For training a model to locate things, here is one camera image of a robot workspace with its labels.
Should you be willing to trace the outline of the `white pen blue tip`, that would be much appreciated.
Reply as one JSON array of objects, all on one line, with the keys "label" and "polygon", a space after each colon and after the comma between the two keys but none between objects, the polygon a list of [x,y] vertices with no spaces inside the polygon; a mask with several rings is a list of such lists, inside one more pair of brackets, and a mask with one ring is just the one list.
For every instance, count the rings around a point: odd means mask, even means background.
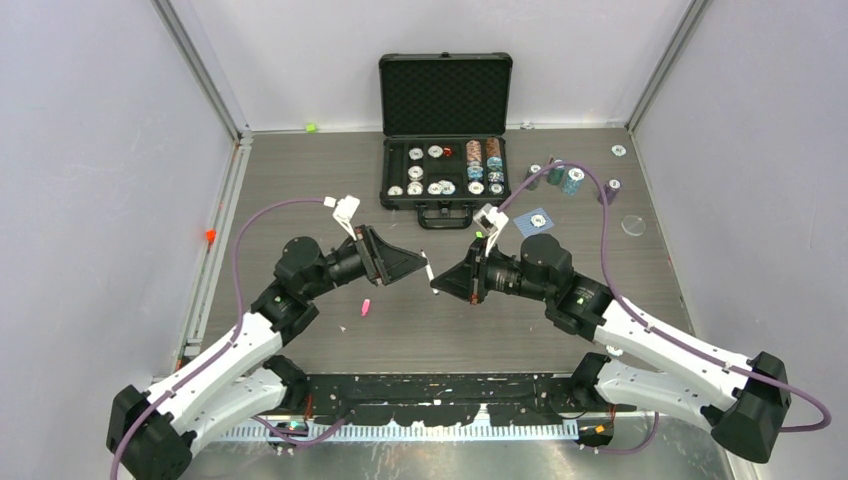
[{"label": "white pen blue tip", "polygon": [[427,279],[428,279],[428,283],[429,283],[429,288],[430,288],[431,292],[432,292],[434,295],[438,296],[438,295],[440,294],[440,291],[439,291],[437,288],[434,288],[434,287],[431,285],[431,282],[435,279],[435,274],[434,274],[434,271],[433,271],[433,268],[432,268],[432,265],[431,265],[430,259],[429,259],[428,255],[426,254],[426,252],[425,252],[423,249],[421,249],[421,250],[420,250],[420,255],[421,255],[421,256],[425,259],[425,263],[426,263],[426,265],[425,265],[425,273],[426,273],[426,275],[427,275]]}]

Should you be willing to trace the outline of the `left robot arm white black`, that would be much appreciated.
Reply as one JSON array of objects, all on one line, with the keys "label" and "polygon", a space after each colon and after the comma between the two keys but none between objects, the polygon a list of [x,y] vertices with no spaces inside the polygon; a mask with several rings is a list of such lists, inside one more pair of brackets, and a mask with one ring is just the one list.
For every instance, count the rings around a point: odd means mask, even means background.
[{"label": "left robot arm white black", "polygon": [[311,237],[290,240],[273,281],[227,334],[146,390],[129,385],[115,395],[106,440],[111,478],[126,470],[136,479],[177,479],[208,443],[246,419],[298,412],[309,379],[280,351],[318,316],[315,299],[361,278],[391,285],[426,264],[368,225],[329,252]]}]

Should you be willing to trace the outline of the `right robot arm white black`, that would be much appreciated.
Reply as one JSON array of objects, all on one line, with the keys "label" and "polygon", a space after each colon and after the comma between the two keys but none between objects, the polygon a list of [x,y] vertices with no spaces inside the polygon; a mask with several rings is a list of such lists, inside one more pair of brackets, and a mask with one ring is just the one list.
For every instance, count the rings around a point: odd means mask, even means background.
[{"label": "right robot arm white black", "polygon": [[604,354],[586,355],[570,385],[580,408],[653,410],[706,431],[738,457],[770,460],[791,405],[776,385],[787,379],[784,362],[765,351],[748,358],[723,350],[615,299],[608,286],[574,270],[571,253],[553,236],[525,238],[516,256],[478,238],[431,285],[474,305],[490,292],[541,301],[556,328],[653,366],[643,371]]}]

